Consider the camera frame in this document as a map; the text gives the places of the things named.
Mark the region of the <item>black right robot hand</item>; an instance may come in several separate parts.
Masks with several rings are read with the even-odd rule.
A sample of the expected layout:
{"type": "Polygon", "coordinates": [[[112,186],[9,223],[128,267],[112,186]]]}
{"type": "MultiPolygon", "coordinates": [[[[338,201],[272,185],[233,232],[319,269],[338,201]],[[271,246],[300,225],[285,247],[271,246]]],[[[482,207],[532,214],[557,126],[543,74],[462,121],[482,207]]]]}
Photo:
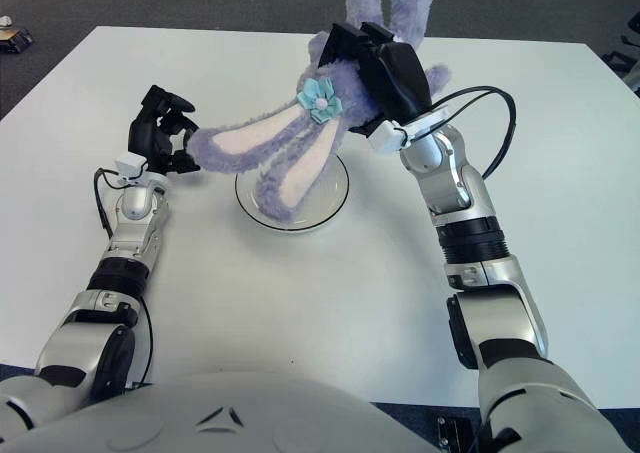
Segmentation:
{"type": "Polygon", "coordinates": [[[404,126],[433,110],[414,47],[377,23],[333,24],[318,67],[341,99],[349,132],[368,137],[385,120],[404,126]]]}

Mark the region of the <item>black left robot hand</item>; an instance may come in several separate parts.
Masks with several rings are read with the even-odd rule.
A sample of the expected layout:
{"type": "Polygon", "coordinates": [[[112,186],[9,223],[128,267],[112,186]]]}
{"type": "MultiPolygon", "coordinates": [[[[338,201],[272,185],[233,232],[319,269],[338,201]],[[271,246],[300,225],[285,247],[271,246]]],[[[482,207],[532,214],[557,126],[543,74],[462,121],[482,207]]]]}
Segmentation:
{"type": "Polygon", "coordinates": [[[128,151],[144,157],[150,172],[166,175],[200,170],[186,151],[198,125],[186,116],[195,107],[186,99],[152,85],[129,128],[128,151]]]}

